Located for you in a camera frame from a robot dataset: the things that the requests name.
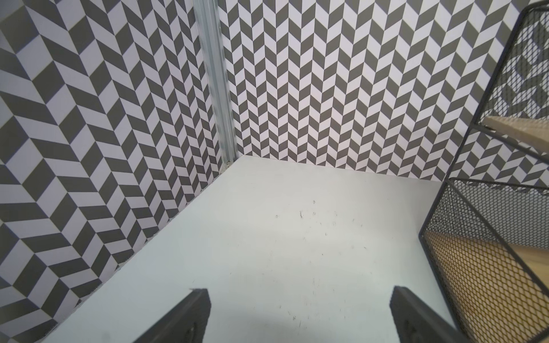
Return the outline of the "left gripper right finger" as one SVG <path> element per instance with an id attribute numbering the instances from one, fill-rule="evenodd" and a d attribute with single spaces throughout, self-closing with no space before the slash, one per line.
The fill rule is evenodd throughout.
<path id="1" fill-rule="evenodd" d="M 407 287 L 393 288 L 390 310 L 400 342 L 469 342 Z"/>

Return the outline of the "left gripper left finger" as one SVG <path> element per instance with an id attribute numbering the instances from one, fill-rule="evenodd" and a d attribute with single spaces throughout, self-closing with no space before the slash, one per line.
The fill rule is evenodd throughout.
<path id="1" fill-rule="evenodd" d="M 135 343 L 198 342 L 204 340 L 212 304 L 207 289 L 192 291 L 138 337 Z"/>

